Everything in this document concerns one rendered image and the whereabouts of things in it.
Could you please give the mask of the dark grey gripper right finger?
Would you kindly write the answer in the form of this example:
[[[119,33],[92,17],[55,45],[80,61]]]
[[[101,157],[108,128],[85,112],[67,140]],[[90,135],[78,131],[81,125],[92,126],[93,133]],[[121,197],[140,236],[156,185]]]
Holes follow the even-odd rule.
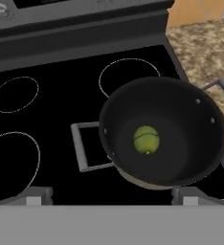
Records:
[[[224,205],[224,199],[210,197],[195,187],[174,188],[172,190],[172,204],[178,206],[215,206]]]

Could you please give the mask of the grey hob knob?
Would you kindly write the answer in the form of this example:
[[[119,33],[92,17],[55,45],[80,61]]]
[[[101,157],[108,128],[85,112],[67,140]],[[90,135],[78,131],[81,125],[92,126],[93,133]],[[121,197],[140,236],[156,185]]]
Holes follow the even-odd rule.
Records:
[[[9,9],[6,4],[0,3],[0,18],[5,18],[9,16]]]

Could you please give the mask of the black hob with grey frame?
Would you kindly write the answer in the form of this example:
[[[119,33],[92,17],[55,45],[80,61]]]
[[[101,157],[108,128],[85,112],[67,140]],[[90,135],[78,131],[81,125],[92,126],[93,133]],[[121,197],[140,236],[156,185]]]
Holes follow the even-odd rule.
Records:
[[[0,201],[51,187],[55,205],[170,205],[174,188],[224,199],[224,188],[147,189],[126,180],[107,153],[92,188],[73,179],[74,89],[92,79],[109,97],[139,78],[192,85],[166,36],[174,0],[111,0],[62,20],[0,29]]]

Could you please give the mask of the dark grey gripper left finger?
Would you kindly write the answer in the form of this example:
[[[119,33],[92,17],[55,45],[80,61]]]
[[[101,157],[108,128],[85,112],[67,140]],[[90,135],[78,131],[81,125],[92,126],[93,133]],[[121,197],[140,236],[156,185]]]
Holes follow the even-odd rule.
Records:
[[[53,204],[51,187],[30,187],[20,194],[0,201],[3,205],[48,206]]]

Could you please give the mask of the green lime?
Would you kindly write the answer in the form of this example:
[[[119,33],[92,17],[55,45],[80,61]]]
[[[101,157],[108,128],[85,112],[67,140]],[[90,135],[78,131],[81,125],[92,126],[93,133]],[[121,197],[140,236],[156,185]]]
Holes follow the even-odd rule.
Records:
[[[142,154],[153,154],[159,147],[160,137],[155,128],[149,125],[140,126],[134,133],[133,144]]]

